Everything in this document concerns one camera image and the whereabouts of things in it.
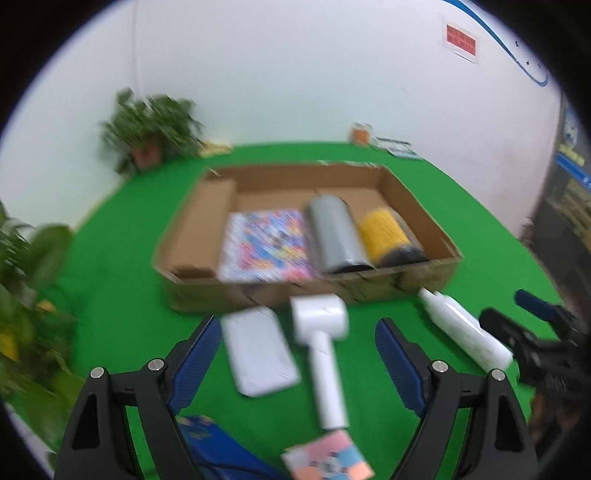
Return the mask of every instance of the black cable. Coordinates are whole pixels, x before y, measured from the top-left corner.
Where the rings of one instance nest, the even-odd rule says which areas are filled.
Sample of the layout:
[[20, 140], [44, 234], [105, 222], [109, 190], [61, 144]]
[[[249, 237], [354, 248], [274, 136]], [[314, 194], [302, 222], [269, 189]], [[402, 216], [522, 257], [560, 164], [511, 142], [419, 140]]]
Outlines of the black cable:
[[[211, 469], [216, 474], [216, 477], [219, 480], [222, 480], [222, 476], [221, 476], [220, 472], [218, 472], [216, 470], [216, 468], [220, 468], [223, 470], [238, 470], [241, 472], [251, 473], [253, 475], [264, 478], [265, 480], [277, 480], [277, 477], [275, 477], [275, 476], [269, 475], [268, 473], [262, 472], [260, 470], [256, 470], [254, 468], [248, 468], [247, 466], [230, 465], [228, 463], [210, 463], [210, 462], [199, 462], [199, 463], [196, 463], [196, 465], [200, 466], [200, 467]], [[144, 475], [147, 476], [147, 475], [151, 475], [152, 473], [157, 473], [157, 470], [156, 469], [148, 470], [147, 472], [144, 472]]]

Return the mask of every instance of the red sign on wall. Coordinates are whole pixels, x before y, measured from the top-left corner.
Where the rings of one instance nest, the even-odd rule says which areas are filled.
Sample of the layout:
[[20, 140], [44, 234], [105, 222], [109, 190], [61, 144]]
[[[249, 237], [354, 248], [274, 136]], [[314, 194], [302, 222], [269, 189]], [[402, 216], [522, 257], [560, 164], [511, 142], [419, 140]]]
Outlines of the red sign on wall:
[[476, 39], [466, 35], [463, 31], [448, 25], [446, 39], [452, 45], [467, 51], [470, 55], [476, 56]]

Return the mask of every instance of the flower pot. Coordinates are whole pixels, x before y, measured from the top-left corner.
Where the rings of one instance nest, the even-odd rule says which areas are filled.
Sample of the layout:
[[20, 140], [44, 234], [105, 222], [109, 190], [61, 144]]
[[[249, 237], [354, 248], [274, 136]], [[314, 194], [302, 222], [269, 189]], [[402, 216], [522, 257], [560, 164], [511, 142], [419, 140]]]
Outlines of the flower pot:
[[140, 147], [132, 147], [131, 155], [140, 171], [152, 170], [162, 163], [162, 147], [158, 140], [149, 140]]

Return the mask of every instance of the white wall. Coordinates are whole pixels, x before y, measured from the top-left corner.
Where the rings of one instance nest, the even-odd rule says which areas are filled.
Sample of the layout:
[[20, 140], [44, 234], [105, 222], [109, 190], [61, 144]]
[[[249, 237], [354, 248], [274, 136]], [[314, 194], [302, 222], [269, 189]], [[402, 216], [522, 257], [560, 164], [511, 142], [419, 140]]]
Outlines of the white wall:
[[[442, 47], [444, 20], [478, 37], [478, 64]], [[443, 0], [141, 0], [137, 41], [142, 93], [194, 99], [213, 140], [343, 141], [365, 121], [411, 141], [514, 234], [534, 207], [556, 84], [534, 83]]]
[[22, 98], [0, 146], [0, 199], [38, 225], [76, 224], [120, 182], [101, 161], [100, 127], [115, 92], [132, 86], [134, 3], [119, 2], [79, 31]]

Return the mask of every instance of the colorful package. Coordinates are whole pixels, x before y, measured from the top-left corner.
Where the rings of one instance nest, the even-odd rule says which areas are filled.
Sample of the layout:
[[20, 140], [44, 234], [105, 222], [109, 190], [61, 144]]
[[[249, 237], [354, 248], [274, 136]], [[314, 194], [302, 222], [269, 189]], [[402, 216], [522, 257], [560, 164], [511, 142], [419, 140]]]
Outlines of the colorful package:
[[232, 213], [217, 277], [223, 282], [311, 278], [302, 214], [298, 210]]
[[366, 480], [374, 476], [374, 471], [344, 430], [293, 447], [281, 458], [295, 480]]

